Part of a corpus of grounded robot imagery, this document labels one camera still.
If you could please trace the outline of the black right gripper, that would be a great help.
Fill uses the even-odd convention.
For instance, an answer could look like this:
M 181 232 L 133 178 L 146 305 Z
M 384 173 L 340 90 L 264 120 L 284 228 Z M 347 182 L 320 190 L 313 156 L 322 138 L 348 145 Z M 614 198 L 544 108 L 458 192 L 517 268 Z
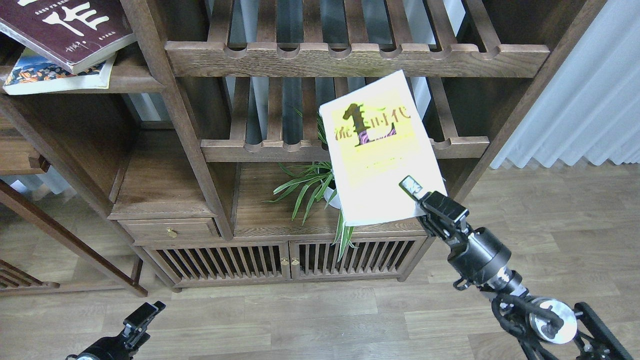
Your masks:
M 411 176 L 398 183 L 427 215 L 419 223 L 430 237 L 438 237 L 450 246 L 448 263 L 461 276 L 452 283 L 455 289 L 489 286 L 504 289 L 514 279 L 507 266 L 512 252 L 490 230 L 472 230 L 466 225 L 469 210 L 436 190 L 428 191 Z

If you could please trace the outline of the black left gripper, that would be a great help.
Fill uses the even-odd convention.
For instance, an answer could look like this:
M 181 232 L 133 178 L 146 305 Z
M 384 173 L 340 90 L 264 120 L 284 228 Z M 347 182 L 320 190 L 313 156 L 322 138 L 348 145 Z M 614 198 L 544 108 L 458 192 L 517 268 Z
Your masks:
M 124 321 L 123 333 L 102 337 L 80 354 L 69 354 L 67 360 L 132 360 L 140 347 L 149 340 L 148 325 L 166 305 L 162 301 L 140 305 Z

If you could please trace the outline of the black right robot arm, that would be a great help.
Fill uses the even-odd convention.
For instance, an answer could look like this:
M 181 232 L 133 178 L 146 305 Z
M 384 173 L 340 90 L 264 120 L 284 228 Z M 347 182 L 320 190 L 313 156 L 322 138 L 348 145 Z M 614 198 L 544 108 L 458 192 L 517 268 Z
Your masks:
M 431 237 L 448 244 L 447 257 L 460 279 L 453 283 L 463 291 L 476 286 L 489 300 L 501 328 L 516 338 L 528 360 L 553 360 L 544 344 L 576 344 L 579 360 L 630 360 L 597 313 L 581 301 L 570 307 L 563 301 L 534 296 L 522 277 L 508 267 L 512 255 L 485 227 L 471 228 L 469 210 L 453 198 L 429 191 L 407 176 L 399 186 L 423 210 L 418 221 Z

